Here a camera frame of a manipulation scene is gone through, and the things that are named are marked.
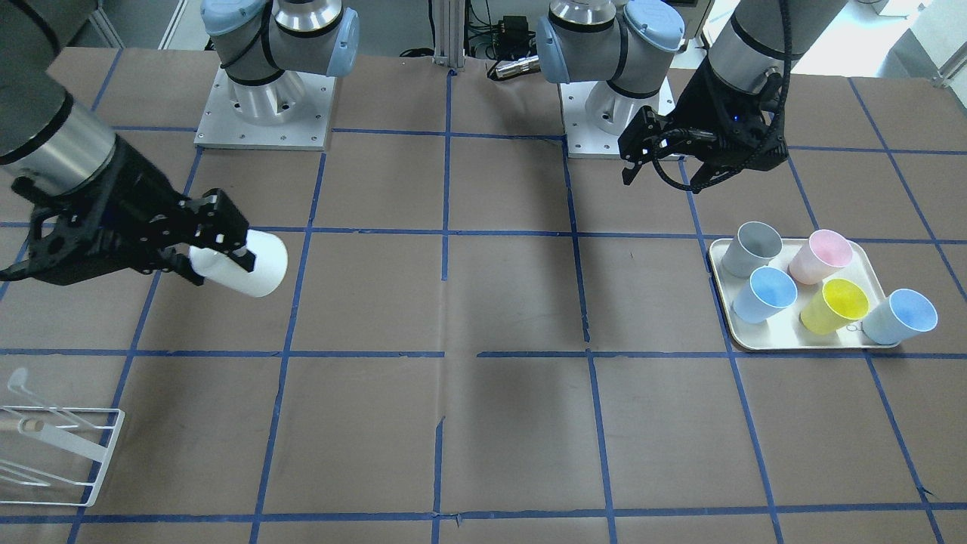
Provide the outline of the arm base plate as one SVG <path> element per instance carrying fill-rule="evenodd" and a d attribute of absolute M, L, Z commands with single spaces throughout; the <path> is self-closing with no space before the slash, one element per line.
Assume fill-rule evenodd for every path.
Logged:
<path fill-rule="evenodd" d="M 323 152 L 338 79 L 286 71 L 275 82 L 246 86 L 219 69 L 194 143 L 210 149 Z"/>
<path fill-rule="evenodd" d="M 619 157 L 618 138 L 642 108 L 667 115 L 675 106 L 668 79 L 655 95 L 632 99 L 616 93 L 606 82 L 559 84 L 567 155 L 576 159 Z"/>

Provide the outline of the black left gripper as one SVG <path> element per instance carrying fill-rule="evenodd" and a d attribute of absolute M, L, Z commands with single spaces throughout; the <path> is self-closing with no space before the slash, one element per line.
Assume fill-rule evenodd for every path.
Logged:
<path fill-rule="evenodd" d="M 705 59 L 679 96 L 667 123 L 655 108 L 642 106 L 618 137 L 619 157 L 625 166 L 624 185 L 632 185 L 645 164 L 651 164 L 669 186 L 680 186 L 667 175 L 660 159 L 679 151 L 700 162 L 688 180 L 687 191 L 718 185 L 740 169 L 771 170 L 788 158 L 783 120 L 767 137 L 763 111 L 777 113 L 783 77 L 769 75 L 765 89 L 739 91 L 716 75 Z"/>

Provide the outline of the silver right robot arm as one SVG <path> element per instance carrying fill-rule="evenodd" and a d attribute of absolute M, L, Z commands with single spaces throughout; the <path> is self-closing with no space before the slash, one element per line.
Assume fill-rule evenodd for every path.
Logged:
<path fill-rule="evenodd" d="M 277 301 L 301 278 L 305 234 L 563 237 L 515 182 L 548 184 L 559 168 L 523 158 L 566 144 L 542 77 L 490 82 L 483 64 L 451 73 L 429 57 L 360 56 L 348 77 L 299 72 L 279 125 L 243 122 L 234 144 L 205 149 L 234 106 L 207 51 L 95 51 L 51 40 L 69 1 L 2 3 L 2 299 L 35 294 L 131 304 L 147 282 L 189 289 L 196 242 L 210 241 L 227 193 L 245 215 L 255 272 L 224 252 L 235 288 L 217 297 Z"/>

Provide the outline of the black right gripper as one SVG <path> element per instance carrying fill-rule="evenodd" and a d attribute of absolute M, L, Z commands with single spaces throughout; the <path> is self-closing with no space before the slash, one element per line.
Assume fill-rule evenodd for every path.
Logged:
<path fill-rule="evenodd" d="M 173 273 L 203 286 L 204 276 L 177 244 L 220 252 L 246 272 L 255 269 L 256 257 L 246 248 L 249 222 L 224 190 L 188 199 L 120 135 L 110 161 L 79 189 L 45 195 L 29 175 L 17 176 L 11 189 L 33 210 L 26 258 L 2 270 L 4 282 L 68 286 L 130 268 Z"/>

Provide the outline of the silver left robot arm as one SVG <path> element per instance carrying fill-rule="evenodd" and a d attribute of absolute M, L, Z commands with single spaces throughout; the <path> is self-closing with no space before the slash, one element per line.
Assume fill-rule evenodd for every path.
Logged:
<path fill-rule="evenodd" d="M 667 114 L 655 100 L 686 24 L 666 2 L 552 1 L 536 53 L 549 82 L 594 82 L 590 108 L 616 135 L 625 185 L 652 165 L 668 186 L 700 193 L 788 160 L 791 72 L 843 8 L 740 1 Z"/>

